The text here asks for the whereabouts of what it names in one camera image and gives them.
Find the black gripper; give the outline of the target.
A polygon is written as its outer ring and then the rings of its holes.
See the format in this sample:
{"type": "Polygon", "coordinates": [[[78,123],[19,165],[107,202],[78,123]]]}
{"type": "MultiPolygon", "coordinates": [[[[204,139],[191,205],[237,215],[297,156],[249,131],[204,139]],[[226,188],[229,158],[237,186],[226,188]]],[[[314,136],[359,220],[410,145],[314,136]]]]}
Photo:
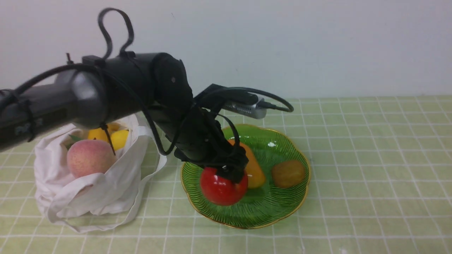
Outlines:
{"type": "Polygon", "coordinates": [[[189,108],[184,114],[163,108],[155,111],[155,124],[171,142],[165,153],[174,151],[182,161],[201,167],[216,166],[216,175],[232,183],[246,177],[249,160],[244,148],[226,140],[214,114],[199,107],[189,108]]]}

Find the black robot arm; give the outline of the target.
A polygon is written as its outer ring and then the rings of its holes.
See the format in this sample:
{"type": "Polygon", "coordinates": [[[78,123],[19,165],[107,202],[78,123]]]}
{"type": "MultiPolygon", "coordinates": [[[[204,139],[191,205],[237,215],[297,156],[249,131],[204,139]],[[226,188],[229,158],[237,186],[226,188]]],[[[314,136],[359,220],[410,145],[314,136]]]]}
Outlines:
{"type": "Polygon", "coordinates": [[[104,60],[85,56],[45,71],[15,89],[1,90],[1,151],[72,123],[98,128],[141,111],[157,135],[161,155],[216,168],[216,175],[239,183],[248,159],[244,148],[228,143],[216,121],[229,92],[242,88],[210,85],[193,96],[181,60],[167,53],[129,53],[104,60]]]}

